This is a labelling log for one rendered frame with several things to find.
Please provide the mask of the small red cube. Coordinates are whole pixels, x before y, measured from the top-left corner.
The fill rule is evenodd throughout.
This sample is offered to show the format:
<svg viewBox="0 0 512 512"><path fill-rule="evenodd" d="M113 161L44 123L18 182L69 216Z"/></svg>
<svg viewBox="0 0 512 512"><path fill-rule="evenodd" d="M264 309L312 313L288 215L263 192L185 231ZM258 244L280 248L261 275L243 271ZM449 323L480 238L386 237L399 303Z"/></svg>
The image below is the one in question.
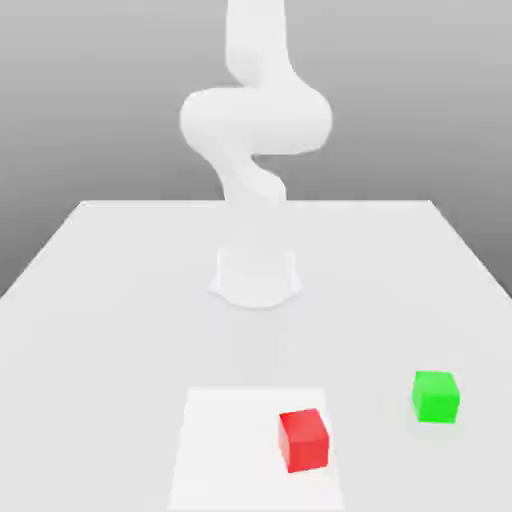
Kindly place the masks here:
<svg viewBox="0 0 512 512"><path fill-rule="evenodd" d="M278 446L289 473L326 467L330 437L320 412L313 408L280 413Z"/></svg>

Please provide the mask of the small green cube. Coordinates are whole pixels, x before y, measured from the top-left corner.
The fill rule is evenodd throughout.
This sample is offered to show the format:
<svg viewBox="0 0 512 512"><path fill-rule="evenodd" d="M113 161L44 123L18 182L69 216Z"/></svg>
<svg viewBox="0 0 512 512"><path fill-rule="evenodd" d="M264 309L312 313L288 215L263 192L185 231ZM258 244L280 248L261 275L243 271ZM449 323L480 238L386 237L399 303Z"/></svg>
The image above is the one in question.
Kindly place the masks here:
<svg viewBox="0 0 512 512"><path fill-rule="evenodd" d="M460 398L451 372L418 370L415 373L411 399L419 422L455 424Z"/></svg>

